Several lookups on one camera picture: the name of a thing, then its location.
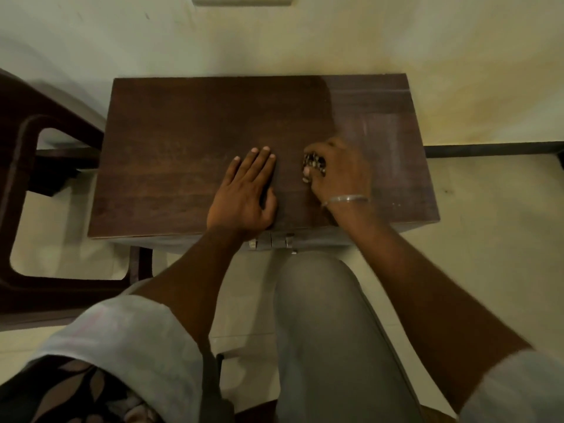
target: hand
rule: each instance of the hand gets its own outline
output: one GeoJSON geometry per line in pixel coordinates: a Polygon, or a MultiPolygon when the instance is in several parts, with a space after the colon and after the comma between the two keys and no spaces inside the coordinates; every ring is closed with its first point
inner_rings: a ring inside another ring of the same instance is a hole
{"type": "Polygon", "coordinates": [[[272,187],[268,189],[264,209],[259,199],[276,164],[270,148],[260,152],[253,148],[240,163],[233,159],[208,212],[208,230],[227,228],[242,241],[251,240],[266,230],[273,222],[278,202],[272,187]]]}
{"type": "MultiPolygon", "coordinates": [[[[304,152],[315,152],[325,159],[325,176],[308,166],[303,170],[303,174],[311,180],[311,190],[321,203],[346,194],[362,194],[370,198],[370,167],[360,151],[349,148],[340,138],[331,138],[307,146],[304,152]]],[[[351,206],[351,203],[330,203],[327,208],[335,215],[335,210],[346,205],[351,206]]]]}

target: wall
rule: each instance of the wall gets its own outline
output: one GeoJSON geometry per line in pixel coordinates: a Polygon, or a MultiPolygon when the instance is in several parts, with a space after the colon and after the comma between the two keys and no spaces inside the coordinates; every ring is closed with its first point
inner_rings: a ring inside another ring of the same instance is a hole
{"type": "Polygon", "coordinates": [[[427,145],[562,140],[563,18],[562,0],[0,0],[0,68],[100,125],[114,77],[406,72],[427,145]]]}

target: silver bangle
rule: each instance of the silver bangle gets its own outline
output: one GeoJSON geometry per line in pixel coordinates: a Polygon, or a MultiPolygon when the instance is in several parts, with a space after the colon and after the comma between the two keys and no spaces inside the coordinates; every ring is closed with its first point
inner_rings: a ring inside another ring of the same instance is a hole
{"type": "Polygon", "coordinates": [[[361,200],[363,202],[368,202],[370,199],[363,194],[344,194],[343,196],[335,196],[329,199],[327,202],[321,204],[321,207],[326,207],[330,203],[337,202],[353,202],[355,200],[361,200]]]}

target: floor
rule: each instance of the floor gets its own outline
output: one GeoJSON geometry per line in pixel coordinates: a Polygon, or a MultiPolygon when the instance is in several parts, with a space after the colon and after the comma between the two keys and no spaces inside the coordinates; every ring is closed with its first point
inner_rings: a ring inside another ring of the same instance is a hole
{"type": "MultiPolygon", "coordinates": [[[[537,348],[564,359],[564,170],[556,157],[434,159],[429,167],[442,220],[405,238],[537,348]]],[[[127,248],[85,239],[94,182],[94,174],[83,174],[54,198],[28,193],[12,253],[18,271],[123,276],[127,248]]],[[[358,250],[328,251],[359,278],[419,401],[454,415],[358,250]]],[[[238,411],[278,396],[272,273],[286,257],[285,251],[236,255],[219,294],[211,346],[227,352],[221,387],[238,411]]],[[[155,253],[154,271],[177,258],[155,253]]],[[[57,329],[0,333],[0,382],[57,329]]]]}

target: left hand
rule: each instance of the left hand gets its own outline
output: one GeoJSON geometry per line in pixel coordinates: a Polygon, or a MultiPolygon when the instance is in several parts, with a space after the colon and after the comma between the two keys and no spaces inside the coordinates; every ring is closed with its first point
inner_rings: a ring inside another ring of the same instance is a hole
{"type": "Polygon", "coordinates": [[[254,239],[274,222],[278,201],[272,187],[268,189],[264,209],[260,197],[276,164],[270,148],[253,148],[240,163],[233,159],[208,212],[208,230],[226,228],[242,241],[254,239]]]}

